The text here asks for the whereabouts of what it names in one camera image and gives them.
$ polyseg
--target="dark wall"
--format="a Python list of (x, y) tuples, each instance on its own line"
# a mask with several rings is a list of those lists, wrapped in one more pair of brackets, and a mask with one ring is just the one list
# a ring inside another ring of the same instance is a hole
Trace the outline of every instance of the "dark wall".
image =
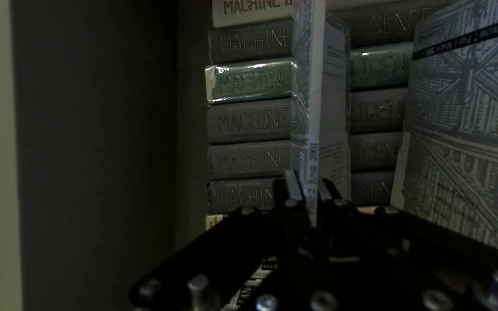
[(27, 311), (122, 311), (174, 247), (176, 7), (12, 1)]

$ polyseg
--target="bookshelf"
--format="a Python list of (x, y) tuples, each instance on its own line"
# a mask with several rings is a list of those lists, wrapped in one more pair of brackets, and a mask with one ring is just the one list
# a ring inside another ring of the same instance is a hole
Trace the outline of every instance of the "bookshelf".
[(0, 311), (128, 309), (202, 231), (207, 12), (171, 3), (0, 0)]

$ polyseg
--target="black object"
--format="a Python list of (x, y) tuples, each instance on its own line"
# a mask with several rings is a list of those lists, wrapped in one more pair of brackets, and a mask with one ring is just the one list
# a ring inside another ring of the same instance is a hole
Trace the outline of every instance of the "black object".
[(496, 249), (394, 207), (354, 207), (326, 179), (311, 228), (290, 176), (275, 181), (273, 211), (237, 209), (136, 281), (129, 302), (214, 311), (276, 255), (242, 311), (498, 309)]

